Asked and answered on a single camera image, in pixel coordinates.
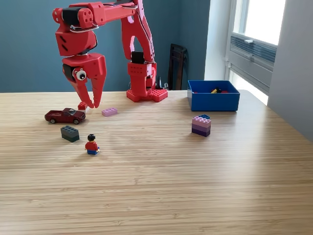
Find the purple lego brick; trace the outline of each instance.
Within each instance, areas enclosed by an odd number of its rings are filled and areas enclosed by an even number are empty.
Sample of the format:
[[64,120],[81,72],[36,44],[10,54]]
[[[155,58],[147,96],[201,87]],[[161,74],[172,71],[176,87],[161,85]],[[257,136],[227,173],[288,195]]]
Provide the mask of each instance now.
[[203,131],[203,132],[208,132],[208,131],[211,130],[211,126],[209,126],[209,127],[203,127],[203,126],[198,126],[198,125],[196,125],[196,124],[192,124],[191,127],[192,127],[192,129],[196,129],[196,130],[198,130],[198,131]]
[[112,116],[114,114],[117,114],[117,109],[116,108],[110,108],[102,111],[102,115],[105,117]]
[[211,131],[203,132],[203,131],[199,131],[197,129],[191,129],[191,132],[195,133],[197,135],[200,135],[200,136],[204,136],[204,137],[208,137],[211,134]]
[[192,124],[207,128],[211,125],[211,120],[196,116],[192,119]]

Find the googly eye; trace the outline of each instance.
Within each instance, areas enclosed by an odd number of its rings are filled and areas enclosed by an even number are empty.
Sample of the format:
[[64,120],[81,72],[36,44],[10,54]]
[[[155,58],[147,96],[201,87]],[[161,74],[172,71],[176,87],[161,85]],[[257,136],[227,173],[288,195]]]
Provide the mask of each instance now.
[[86,72],[83,70],[80,70],[76,73],[76,77],[78,80],[83,81],[87,77]]

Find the red robot arm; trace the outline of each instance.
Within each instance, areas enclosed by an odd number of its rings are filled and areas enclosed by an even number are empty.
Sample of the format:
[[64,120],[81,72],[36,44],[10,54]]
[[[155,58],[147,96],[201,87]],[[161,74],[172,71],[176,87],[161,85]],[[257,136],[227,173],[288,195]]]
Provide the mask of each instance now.
[[[62,60],[63,73],[82,102],[91,108],[99,106],[107,74],[105,57],[98,53],[88,54],[97,46],[93,30],[118,19],[122,21],[125,56],[132,60],[128,65],[132,88],[127,91],[127,97],[135,102],[142,99],[161,101],[167,97],[166,90],[155,90],[157,65],[142,0],[77,3],[69,8],[56,8],[52,15],[54,21],[60,24],[56,32],[60,55],[69,56]],[[143,53],[134,51],[134,37],[138,38]],[[87,78],[92,83],[94,102],[86,88]]]

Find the stacked lego bricks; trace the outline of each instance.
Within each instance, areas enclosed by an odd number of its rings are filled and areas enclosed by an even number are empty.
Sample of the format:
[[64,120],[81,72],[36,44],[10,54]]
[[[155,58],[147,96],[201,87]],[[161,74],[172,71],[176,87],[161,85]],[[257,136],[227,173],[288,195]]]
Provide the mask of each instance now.
[[62,138],[70,141],[70,142],[75,142],[79,140],[79,133],[78,130],[71,127],[71,126],[64,126],[61,128],[61,135]]
[[211,133],[211,120],[208,115],[196,116],[192,119],[191,132],[207,137]]
[[85,102],[80,102],[78,105],[78,111],[86,113],[89,109],[88,105]]

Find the minifigure red shirt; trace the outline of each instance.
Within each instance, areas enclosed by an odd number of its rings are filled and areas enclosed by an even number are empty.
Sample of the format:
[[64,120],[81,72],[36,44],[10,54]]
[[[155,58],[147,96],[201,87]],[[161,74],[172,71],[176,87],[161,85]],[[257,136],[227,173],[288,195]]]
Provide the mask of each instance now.
[[91,151],[97,151],[98,150],[98,145],[96,142],[88,142],[85,145],[85,149],[91,150]]

